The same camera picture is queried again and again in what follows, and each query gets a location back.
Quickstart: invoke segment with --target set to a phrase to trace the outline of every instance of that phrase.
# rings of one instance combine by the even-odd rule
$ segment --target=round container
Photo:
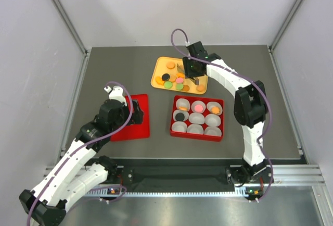
[[[171,130],[175,132],[186,132],[187,124],[184,122],[174,122],[171,126]]]
[[[184,119],[183,120],[177,120],[176,119],[177,114],[183,114],[184,115]],[[174,121],[182,121],[182,122],[184,122],[184,121],[186,121],[188,119],[188,117],[189,117],[188,112],[184,111],[184,110],[175,110],[173,112],[173,115],[172,115],[172,118],[173,118]]]
[[[207,136],[222,136],[222,131],[218,127],[208,126],[205,129],[204,134]]]
[[[176,101],[176,107],[178,110],[185,110],[185,111],[189,111],[190,109],[190,104],[189,101],[187,99],[184,98],[179,98]]]
[[[203,101],[197,100],[192,103],[191,110],[193,112],[203,113],[204,110],[206,110],[206,105],[204,104]]]
[[[195,124],[204,124],[204,116],[203,114],[200,113],[191,113],[188,118],[190,123],[195,123]]]
[[[208,126],[218,127],[221,124],[221,118],[218,115],[215,115],[215,114],[208,114],[205,117],[205,123]]]
[[[222,106],[221,106],[218,102],[209,102],[209,103],[207,104],[207,110],[208,110],[210,113],[213,113],[212,110],[213,110],[214,107],[217,107],[217,108],[220,110],[220,112],[217,113],[217,114],[215,114],[215,115],[218,115],[218,116],[221,115],[222,112],[223,112],[223,109],[222,109]]]
[[[187,130],[187,133],[203,135],[203,128],[198,124],[191,124]]]

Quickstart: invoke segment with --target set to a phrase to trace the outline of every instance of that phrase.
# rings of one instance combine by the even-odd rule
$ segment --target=pink object in bowl
[[[202,111],[203,111],[203,107],[202,107],[201,105],[196,105],[196,106],[194,107],[194,111],[195,111],[195,112],[198,112],[198,113],[202,113]]]
[[[182,84],[182,83],[184,83],[184,79],[183,78],[177,78],[176,83],[177,84]]]

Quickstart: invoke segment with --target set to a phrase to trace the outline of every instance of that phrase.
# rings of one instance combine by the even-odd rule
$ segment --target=purple cable
[[[70,157],[72,157],[80,149],[85,148],[88,145],[91,145],[91,144],[96,143],[96,142],[98,142],[100,140],[107,139],[108,137],[111,137],[112,135],[115,135],[117,132],[121,131],[129,123],[129,121],[130,121],[130,119],[132,117],[132,114],[133,114],[133,111],[132,111],[133,110],[132,109],[133,108],[132,98],[131,98],[129,92],[126,90],[126,88],[122,84],[120,84],[118,82],[110,81],[110,82],[108,82],[106,84],[105,87],[107,87],[110,84],[118,85],[118,86],[122,87],[123,90],[125,91],[127,97],[129,98],[129,103],[131,104],[131,106],[129,107],[129,109],[130,109],[129,117],[127,118],[127,120],[125,121],[125,123],[122,126],[120,126],[118,129],[116,129],[115,131],[113,131],[113,132],[111,132],[111,133],[109,133],[109,134],[107,134],[105,136],[101,136],[101,137],[99,137],[97,139],[91,140],[91,141],[89,141],[89,142],[81,145],[80,147],[78,147],[76,150],[74,150],[69,155]],[[56,176],[59,173],[59,171],[66,165],[66,163],[67,163],[68,160],[69,160],[69,158],[65,159],[65,161],[62,163],[62,165],[60,165],[59,168],[55,171],[54,176]],[[51,184],[51,182],[52,182],[53,179],[54,179],[54,177],[50,178],[50,180],[46,183],[46,185],[41,190],[41,192],[39,193],[39,195],[37,196],[37,198],[35,199],[35,201],[32,203],[31,208],[30,208],[29,213],[28,213],[27,226],[30,226],[30,220],[31,220],[32,212],[35,209],[37,202],[39,201],[39,199],[41,198],[41,196],[44,194],[44,192],[46,191],[46,189],[49,187],[49,185]]]
[[[121,195],[117,196],[115,199],[113,200],[108,200],[109,203],[114,203],[116,201],[118,201],[123,195],[125,195],[125,193],[127,192],[127,188],[123,185],[113,185],[113,186],[106,186],[106,187],[100,187],[100,188],[96,188],[96,189],[91,189],[90,191],[98,191],[98,190],[104,190],[104,189],[114,189],[114,188],[121,188],[121,189],[124,189],[125,191],[121,193]],[[79,206],[80,204],[83,204],[83,203],[86,203],[90,200],[100,200],[100,198],[97,198],[97,197],[94,197],[94,198],[89,198],[89,199],[86,199],[80,203],[76,203],[75,205],[73,205],[73,207],[71,207],[67,214],[71,211],[73,211],[73,209],[77,208],[77,206]]]
[[[267,194],[267,192],[269,191],[269,189],[271,188],[271,185],[273,183],[273,164],[272,164],[272,161],[270,160],[270,158],[268,157],[268,155],[266,154],[264,148],[260,145],[260,139],[262,139],[266,133],[270,130],[271,128],[271,125],[272,125],[272,109],[271,109],[271,105],[266,97],[266,95],[264,94],[264,92],[259,88],[259,86],[257,86],[250,78],[246,77],[246,76],[243,76],[237,72],[234,72],[234,71],[231,71],[223,66],[220,66],[220,65],[217,65],[217,64],[214,64],[212,62],[209,62],[209,61],[206,61],[206,60],[203,60],[203,59],[199,59],[199,58],[195,58],[195,57],[192,57],[192,56],[189,56],[185,53],[183,53],[180,49],[178,49],[178,47],[175,45],[175,43],[173,42],[173,35],[176,31],[181,31],[185,38],[186,38],[186,42],[188,43],[188,37],[187,37],[187,34],[186,32],[183,30],[183,29],[180,29],[180,28],[177,28],[175,30],[173,30],[173,32],[171,33],[171,44],[172,46],[182,55],[184,55],[185,57],[188,57],[190,59],[193,59],[193,60],[196,60],[196,61],[199,61],[199,62],[202,62],[202,63],[205,63],[205,64],[208,64],[208,65],[212,65],[212,66],[216,66],[216,67],[219,67],[227,72],[230,72],[231,74],[239,77],[239,78],[242,78],[242,79],[245,79],[247,81],[249,81],[253,86],[254,88],[256,88],[258,90],[258,92],[260,93],[260,95],[263,97],[263,99],[265,100],[266,102],[266,106],[267,106],[267,110],[268,110],[268,115],[269,115],[269,121],[268,121],[268,126],[266,127],[266,129],[264,130],[264,132],[257,138],[257,143],[258,143],[258,146],[260,147],[260,150],[262,152],[262,154],[265,156],[265,158],[267,159],[268,163],[270,164],[270,168],[271,168],[271,178],[270,178],[270,182],[268,183],[268,186],[267,186],[267,189],[265,191],[265,193],[258,199],[258,201],[261,201]]]

